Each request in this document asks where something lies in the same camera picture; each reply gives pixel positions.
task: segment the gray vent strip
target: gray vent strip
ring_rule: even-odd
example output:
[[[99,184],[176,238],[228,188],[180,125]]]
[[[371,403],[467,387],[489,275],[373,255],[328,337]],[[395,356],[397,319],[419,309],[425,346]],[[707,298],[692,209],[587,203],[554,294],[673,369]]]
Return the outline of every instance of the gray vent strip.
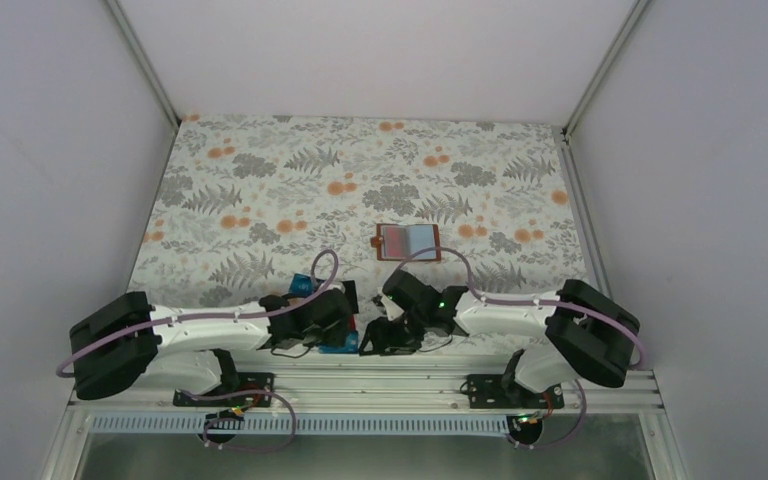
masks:
[[[93,433],[201,433],[204,413],[98,412]],[[222,432],[280,435],[290,432],[288,414],[249,413],[244,422],[228,420]],[[507,432],[503,415],[352,415],[299,414],[299,435],[472,435]]]

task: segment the black joint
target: black joint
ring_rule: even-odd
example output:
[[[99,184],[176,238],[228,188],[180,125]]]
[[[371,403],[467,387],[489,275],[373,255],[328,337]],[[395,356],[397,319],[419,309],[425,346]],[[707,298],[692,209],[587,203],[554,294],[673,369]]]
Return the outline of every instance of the black joint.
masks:
[[[410,355],[422,348],[422,336],[415,336],[407,325],[400,321],[391,322],[378,317],[366,326],[366,333],[360,342],[358,354],[367,355]]]
[[[145,292],[129,292],[108,303],[69,330],[72,353],[125,328],[151,320]],[[157,355],[160,337],[151,328],[127,335],[75,362],[75,393],[97,400],[127,389]]]
[[[454,319],[455,307],[467,292],[466,287],[447,287],[440,293],[410,273],[399,270],[387,279],[381,290],[405,311],[408,328],[414,335],[421,336],[425,332],[441,337],[464,335]]]
[[[282,297],[269,295],[260,299],[260,306],[273,312],[289,306]],[[270,343],[264,348],[289,349],[302,343],[306,346],[345,346],[353,308],[350,300],[339,290],[326,290],[312,302],[282,315],[269,317]]]
[[[635,335],[640,331],[640,322],[633,315],[581,280],[567,280],[558,295],[563,302],[606,315]],[[569,309],[557,309],[546,320],[546,336],[583,378],[604,387],[622,387],[634,344],[602,321],[588,318],[576,323],[582,316]]]

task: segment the glass panel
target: glass panel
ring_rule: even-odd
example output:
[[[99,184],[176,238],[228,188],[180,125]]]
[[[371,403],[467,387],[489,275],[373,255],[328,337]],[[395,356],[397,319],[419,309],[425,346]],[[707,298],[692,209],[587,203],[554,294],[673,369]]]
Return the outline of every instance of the glass panel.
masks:
[[[572,415],[556,415],[547,421],[544,437],[562,435],[574,422]],[[533,452],[482,437],[299,436],[280,453],[258,455],[207,449],[196,435],[95,434],[79,478],[652,478],[636,415],[591,415],[586,422],[569,443]],[[280,440],[239,436],[234,442]]]

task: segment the wallet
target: wallet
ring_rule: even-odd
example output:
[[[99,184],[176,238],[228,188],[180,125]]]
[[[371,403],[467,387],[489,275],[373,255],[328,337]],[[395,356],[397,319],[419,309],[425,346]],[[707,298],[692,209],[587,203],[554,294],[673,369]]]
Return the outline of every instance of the wallet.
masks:
[[[401,261],[423,248],[440,246],[437,225],[396,225],[379,223],[370,244],[378,252],[380,261]],[[413,259],[415,262],[435,262],[442,258],[439,250],[425,252]]]

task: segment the table surface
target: table surface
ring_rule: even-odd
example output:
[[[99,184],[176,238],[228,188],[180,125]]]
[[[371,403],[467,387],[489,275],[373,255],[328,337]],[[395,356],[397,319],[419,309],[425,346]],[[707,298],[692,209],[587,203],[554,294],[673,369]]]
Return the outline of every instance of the table surface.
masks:
[[[130,290],[154,304],[214,307],[285,293],[317,252],[355,280],[362,328],[393,262],[377,223],[436,223],[479,288],[538,292],[586,277],[551,127],[334,117],[192,115],[173,147]],[[323,261],[320,276],[330,262]],[[408,267],[463,284],[451,255]],[[427,346],[445,339],[427,338]],[[428,355],[508,354],[520,337],[482,335]]]

